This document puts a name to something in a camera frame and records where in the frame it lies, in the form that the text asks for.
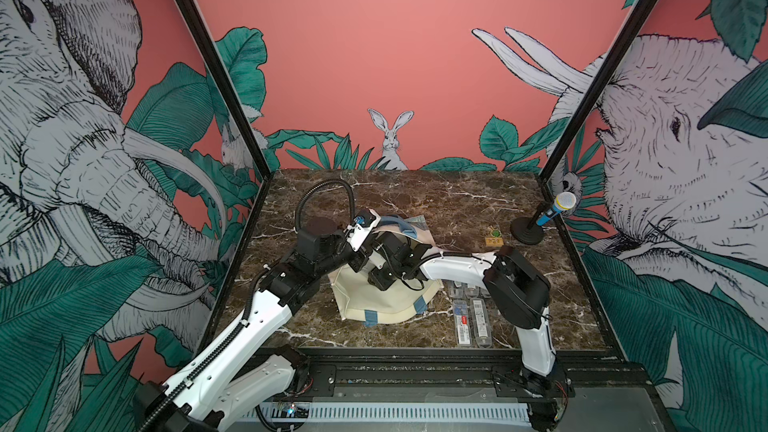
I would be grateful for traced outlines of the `cream canvas tote bag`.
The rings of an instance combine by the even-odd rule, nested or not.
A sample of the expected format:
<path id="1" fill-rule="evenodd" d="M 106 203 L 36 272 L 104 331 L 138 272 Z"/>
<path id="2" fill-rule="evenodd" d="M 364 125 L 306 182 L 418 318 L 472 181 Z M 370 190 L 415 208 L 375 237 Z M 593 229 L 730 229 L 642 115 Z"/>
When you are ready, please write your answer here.
<path id="1" fill-rule="evenodd" d="M 360 321 L 366 326 L 397 324 L 427 311 L 431 300 L 443 289 L 440 281 L 408 281 L 399 279 L 381 291 L 368 282 L 371 264 L 361 272 L 344 266 L 329 275 L 329 280 L 340 316 L 343 320 Z"/>

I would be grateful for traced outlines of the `clear plastic compass case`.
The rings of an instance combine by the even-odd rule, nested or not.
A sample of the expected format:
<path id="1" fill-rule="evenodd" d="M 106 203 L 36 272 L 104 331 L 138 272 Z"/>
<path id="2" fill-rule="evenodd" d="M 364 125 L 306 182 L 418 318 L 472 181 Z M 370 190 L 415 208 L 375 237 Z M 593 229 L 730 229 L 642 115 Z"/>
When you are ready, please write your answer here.
<path id="1" fill-rule="evenodd" d="M 450 281 L 447 285 L 448 296 L 452 300 L 459 300 L 465 298 L 465 287 L 463 283 Z"/>

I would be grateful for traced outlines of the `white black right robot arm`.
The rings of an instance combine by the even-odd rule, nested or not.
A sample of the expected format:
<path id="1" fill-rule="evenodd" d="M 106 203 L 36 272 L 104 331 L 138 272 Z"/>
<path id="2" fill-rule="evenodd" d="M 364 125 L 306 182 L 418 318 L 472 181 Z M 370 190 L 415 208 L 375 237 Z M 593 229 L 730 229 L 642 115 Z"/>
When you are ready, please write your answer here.
<path id="1" fill-rule="evenodd" d="M 540 378 L 552 374 L 556 352 L 550 330 L 548 279 L 517 249 L 494 252 L 448 251 L 392 232 L 383 232 L 366 247 L 380 258 L 372 282 L 381 290 L 396 280 L 450 281 L 486 291 L 502 317 L 517 331 L 522 368 Z"/>

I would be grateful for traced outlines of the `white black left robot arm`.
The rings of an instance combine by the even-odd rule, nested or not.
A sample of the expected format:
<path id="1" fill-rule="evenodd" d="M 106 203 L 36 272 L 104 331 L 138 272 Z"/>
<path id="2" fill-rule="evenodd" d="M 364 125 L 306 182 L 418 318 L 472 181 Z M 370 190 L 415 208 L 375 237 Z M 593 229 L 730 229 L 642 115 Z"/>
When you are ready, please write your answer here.
<path id="1" fill-rule="evenodd" d="M 241 370 L 264 342 L 318 291 L 320 281 L 346 265 L 379 220 L 352 219 L 340 228 L 313 218 L 295 246 L 267 266 L 243 311 L 200 354 L 163 384 L 150 382 L 133 399 L 139 431 L 225 431 L 265 400 L 296 386 L 305 357 L 291 349 Z"/>

